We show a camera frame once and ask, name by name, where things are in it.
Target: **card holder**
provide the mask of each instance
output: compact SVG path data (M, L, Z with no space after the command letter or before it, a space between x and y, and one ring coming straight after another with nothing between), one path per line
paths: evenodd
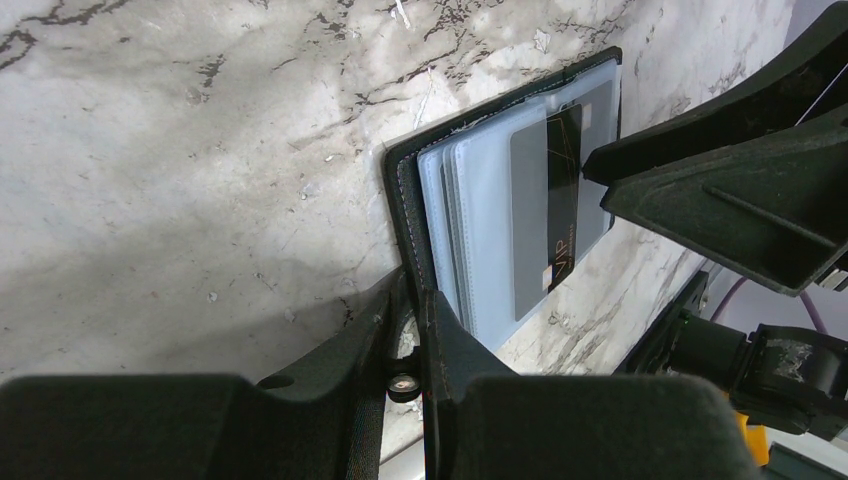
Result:
M468 308L463 321L483 345L502 343L503 332L517 320L510 140L514 133L536 124L544 129L545 116L542 103L525 102L469 130L455 146L453 190L460 217L457 250L464 260L455 275L466 292ZM540 153L542 157L534 161L545 161L546 152ZM544 251L539 253L544 258ZM539 270L540 285L543 270ZM542 298L540 288L539 301Z
M502 344L547 294L542 267L550 267L551 259L540 246L550 239L538 234L538 225L548 223L549 212L540 205L554 197L542 198L547 192L539 191L548 181L542 175L547 170L529 168L540 165L538 139L552 131L545 118L574 107L581 95L594 94L597 98L588 100L591 110L581 107L585 125L577 128L589 141L578 145L578 155L583 160L590 151L584 150L615 140L620 63L619 49L605 50L386 152L384 181L401 258L414 283L413 299L424 289L442 290L463 326L489 349ZM597 88L601 80L608 89ZM513 158L514 151L523 157ZM516 195L516 189L528 198ZM576 184L569 192L577 194ZM603 192L598 193L581 179L576 221L582 223L571 245L580 254L610 224L599 207ZM584 212L587 202L593 208ZM551 288L552 280L547 279Z

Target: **cable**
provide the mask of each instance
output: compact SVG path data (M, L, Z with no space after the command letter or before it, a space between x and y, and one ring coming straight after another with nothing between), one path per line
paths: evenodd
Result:
M727 306L730 304L730 300L733 299L733 296L736 295L736 292L742 287L742 285L747 282L748 279L745 277L740 277L736 283L730 287L730 290L727 291L727 295L721 299L721 303L718 304L715 313L710 317L710 321L714 323L721 323L721 316L724 314L724 311L727 310ZM819 333L823 333L827 335L827 328L824 326L824 322L822 321L821 315L819 314L818 309L816 308L816 304L813 303L813 299L810 298L810 294L807 293L806 290L801 292L801 302L804 304L804 308L807 309L807 314L810 315L810 320L813 322L813 327L815 327L816 331Z

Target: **black robotic clamp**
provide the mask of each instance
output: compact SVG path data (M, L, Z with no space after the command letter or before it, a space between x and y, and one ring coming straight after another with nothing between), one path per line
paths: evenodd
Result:
M814 330L760 325L746 335L700 318L698 272L616 373L682 373L727 392L749 425L832 440L848 426L848 342Z

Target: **white marble countertop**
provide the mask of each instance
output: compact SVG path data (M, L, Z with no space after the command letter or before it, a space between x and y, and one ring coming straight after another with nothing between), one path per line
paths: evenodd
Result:
M658 123L780 51L792 2L743 3L4 5L0 380L276 371L398 263L384 143L609 45L623 134ZM699 262L618 222L498 355L607 372Z

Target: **purple cable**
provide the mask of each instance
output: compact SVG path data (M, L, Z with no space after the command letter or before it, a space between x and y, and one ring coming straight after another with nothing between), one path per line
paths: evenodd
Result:
M727 310L727 306L730 304L730 300L736 295L736 292L742 287L742 285L747 282L748 279L745 277L740 277L736 283L730 287L730 290L727 291L727 295L721 299L721 303L718 304L718 308L716 308L715 313L710 318L711 322L721 323L721 316L724 314L724 311ZM813 303L813 299L810 298L810 294L807 291L801 292L801 302L804 304L804 308L807 309L807 313L810 315L810 320L813 321L813 326L816 331L819 333L823 333L827 335L827 328L824 326L824 322L821 319L821 315L819 315L818 309L816 309L816 305Z

